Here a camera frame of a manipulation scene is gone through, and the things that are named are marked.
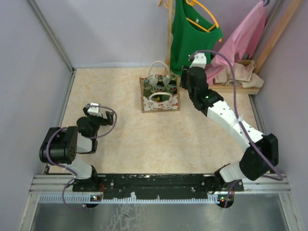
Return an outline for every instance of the wooden pole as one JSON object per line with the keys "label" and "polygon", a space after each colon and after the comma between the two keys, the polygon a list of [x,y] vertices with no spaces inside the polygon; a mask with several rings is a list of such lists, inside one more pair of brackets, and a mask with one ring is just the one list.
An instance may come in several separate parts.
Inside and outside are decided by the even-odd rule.
{"label": "wooden pole", "polygon": [[284,29],[288,25],[289,21],[291,20],[292,16],[296,12],[301,2],[302,0],[291,0],[288,8],[286,9],[285,13],[281,17],[270,39],[266,43],[265,47],[263,48],[260,56],[258,57],[256,61],[255,73],[258,73],[260,71],[262,65],[265,63],[265,60],[267,59],[268,55],[270,54],[276,42],[280,38],[281,34],[283,33]]}
{"label": "wooden pole", "polygon": [[168,18],[168,47],[167,47],[167,58],[166,64],[170,68],[170,57],[171,57],[171,43],[172,43],[172,14],[173,14],[173,0],[169,0],[169,18]]}

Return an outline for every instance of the black mounting plate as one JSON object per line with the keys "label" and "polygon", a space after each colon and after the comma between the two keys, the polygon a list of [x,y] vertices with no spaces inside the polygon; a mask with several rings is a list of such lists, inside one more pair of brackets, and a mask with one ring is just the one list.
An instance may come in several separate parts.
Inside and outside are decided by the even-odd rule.
{"label": "black mounting plate", "polygon": [[[134,192],[137,199],[207,199],[215,184],[214,174],[99,174],[98,183],[87,189],[73,184],[74,192],[99,192],[104,185],[104,199],[123,199]],[[223,190],[227,191],[232,182]],[[234,186],[243,191],[243,183]]]}

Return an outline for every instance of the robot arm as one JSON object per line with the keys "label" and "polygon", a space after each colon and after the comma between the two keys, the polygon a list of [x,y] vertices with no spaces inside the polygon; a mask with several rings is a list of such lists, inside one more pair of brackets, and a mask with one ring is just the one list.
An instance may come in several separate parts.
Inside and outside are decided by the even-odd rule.
{"label": "robot arm", "polygon": [[270,167],[251,146],[239,125],[239,121],[242,122],[257,148],[273,166],[278,164],[278,140],[273,134],[265,136],[241,118],[236,118],[234,111],[229,108],[223,97],[208,88],[205,65],[205,55],[203,53],[196,54],[191,66],[184,66],[182,69],[181,86],[188,90],[195,108],[219,123],[237,141],[244,152],[240,162],[223,166],[215,172],[215,176],[220,185],[243,178],[256,180],[269,171]]}
{"label": "robot arm", "polygon": [[[50,158],[53,162],[76,173],[77,180],[90,179],[97,175],[93,166],[84,162],[78,154],[92,154],[97,149],[96,136],[100,126],[113,125],[113,113],[106,112],[104,118],[98,103],[87,104],[83,111],[86,117],[77,121],[77,126],[61,130],[51,141]],[[39,151],[43,163],[49,163],[47,158],[47,143],[60,128],[50,128]]]}

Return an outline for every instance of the wooden bottle carrier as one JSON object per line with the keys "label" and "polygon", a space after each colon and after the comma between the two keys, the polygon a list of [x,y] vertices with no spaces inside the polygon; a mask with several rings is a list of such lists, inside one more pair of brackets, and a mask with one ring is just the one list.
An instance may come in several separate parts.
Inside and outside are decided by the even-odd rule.
{"label": "wooden bottle carrier", "polygon": [[[152,86],[157,85],[159,75],[158,74],[151,75],[151,69],[157,63],[163,64],[165,68],[167,69],[167,75],[161,75],[163,77],[164,85],[167,86],[171,78],[170,69],[162,61],[156,61],[151,65],[147,78],[149,79],[150,84],[152,84]],[[178,89],[177,94],[172,95],[166,92],[156,92],[156,93],[153,93],[148,99],[144,96],[144,92],[143,92],[143,81],[145,79],[146,78],[139,78],[140,90],[141,90],[141,111],[143,113],[145,112],[169,112],[169,111],[179,111],[180,110],[180,78],[178,76],[176,78],[177,89]],[[164,101],[164,102],[157,102],[157,101],[151,100],[151,98],[156,95],[160,95],[160,96],[167,95],[169,96],[169,100]]]}

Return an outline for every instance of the beige cloth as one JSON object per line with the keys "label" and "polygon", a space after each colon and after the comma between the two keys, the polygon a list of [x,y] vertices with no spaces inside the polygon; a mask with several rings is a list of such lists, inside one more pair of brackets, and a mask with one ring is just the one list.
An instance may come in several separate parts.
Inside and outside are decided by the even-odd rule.
{"label": "beige cloth", "polygon": [[[262,80],[256,73],[252,73],[255,66],[255,61],[252,61],[248,66],[238,63],[233,65],[237,86],[242,86],[243,88],[261,88],[263,86],[264,80]],[[233,85],[231,69],[228,67],[224,71],[220,72],[214,78],[214,82],[223,83],[226,86]]]}

